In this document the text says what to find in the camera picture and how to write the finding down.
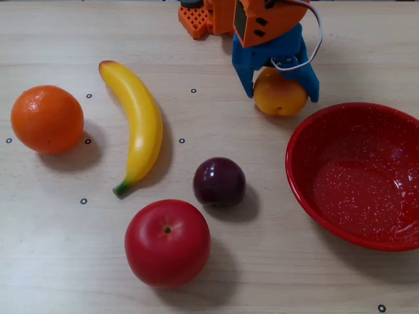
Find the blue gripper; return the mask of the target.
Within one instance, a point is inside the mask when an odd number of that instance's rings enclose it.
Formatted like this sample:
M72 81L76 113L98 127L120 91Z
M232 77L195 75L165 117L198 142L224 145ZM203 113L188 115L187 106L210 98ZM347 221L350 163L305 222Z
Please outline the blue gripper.
M262 66L272 67L272 58L279 61L283 68L308 61L300 24L271 41L249 48L244 48L239 36L234 34L232 64L249 98L253 97L254 71L259 70ZM282 71L281 74L286 79L297 81L304 88L311 102L319 101L319 80L310 64L292 71Z

